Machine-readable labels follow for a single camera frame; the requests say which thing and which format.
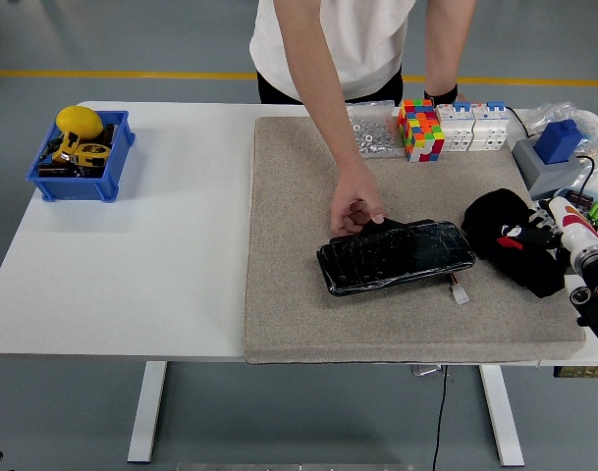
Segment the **white table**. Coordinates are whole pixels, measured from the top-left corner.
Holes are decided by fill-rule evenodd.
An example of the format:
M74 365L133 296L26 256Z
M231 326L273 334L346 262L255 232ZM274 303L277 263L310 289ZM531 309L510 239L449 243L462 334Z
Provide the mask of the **white table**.
M129 461L149 461L166 362L244 361L254 122L306 112L82 104L130 112L136 142L120 194L112 204L46 203L35 191L0 268L0 355L148 361ZM509 135L511 146L522 137L515 121ZM586 333L572 358L518 364L598 365L598 340ZM500 456L508 438L502 463L522 465L501 369L481 370Z

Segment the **cable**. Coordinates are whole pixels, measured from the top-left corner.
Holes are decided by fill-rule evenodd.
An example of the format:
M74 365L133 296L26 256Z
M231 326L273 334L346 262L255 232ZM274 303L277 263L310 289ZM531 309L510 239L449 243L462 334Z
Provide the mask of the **cable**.
M518 114L516 113L516 111L514 109L512 109L510 106L507 106L506 108L509 109L509 110L511 110L513 112L513 114L515 115L516 120L521 124L521 127L523 128L523 131L525 132L525 137L526 138L533 137L534 134L530 134L527 131L527 128L525 127L525 124L523 123L523 121L521 120L521 118L518 116Z
M589 175L586 176L586 179L584 179L584 182L582 182L582 187L580 188L580 192L577 194L577 200L582 201L582 193L584 192L584 187L586 186L587 182L593 175L593 171L595 170L595 161L591 157L588 157L586 155L580 155L577 158L578 159L588 159L589 161L591 161L591 171L589 172Z
M434 451L434 462L432 464L432 471L436 471L436 459L438 458L438 448L440 447L440 424L443 421L443 408L445 407L445 395L447 393L447 369L449 365L445 365L443 372L443 400L440 402L440 412L438 413L438 430L436 432L436 450Z

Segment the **gray felt mat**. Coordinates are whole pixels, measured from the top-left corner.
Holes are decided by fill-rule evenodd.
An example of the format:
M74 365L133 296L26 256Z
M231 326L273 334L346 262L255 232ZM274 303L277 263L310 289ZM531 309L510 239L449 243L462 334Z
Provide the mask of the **gray felt mat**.
M562 359L584 340L565 292L539 299L488 262L363 294L329 294L316 260L328 242L336 169L309 118L262 118L254 137L245 358L285 362L479 362ZM392 219L452 221L500 187L529 202L510 150L443 153L438 162L372 159Z

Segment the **black wristband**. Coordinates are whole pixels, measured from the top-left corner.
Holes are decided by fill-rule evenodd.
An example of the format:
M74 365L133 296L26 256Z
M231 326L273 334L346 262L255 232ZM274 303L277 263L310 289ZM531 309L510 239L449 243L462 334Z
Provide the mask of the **black wristband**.
M425 99L432 100L432 103L434 103L434 106L451 105L458 99L458 84L456 83L456 86L452 90L450 90L447 93L442 94L442 95L432 96L429 93L427 93L426 91L424 92L424 94L425 94Z

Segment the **table leg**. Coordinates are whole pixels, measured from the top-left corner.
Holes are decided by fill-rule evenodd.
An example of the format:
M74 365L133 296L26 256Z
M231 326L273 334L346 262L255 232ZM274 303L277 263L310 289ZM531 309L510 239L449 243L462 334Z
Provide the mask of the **table leg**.
M167 361L148 361L145 364L133 437L129 448L129 463L150 462L167 366Z
M502 466L524 466L502 367L480 365L479 372L482 376L486 403L491 414L495 443Z

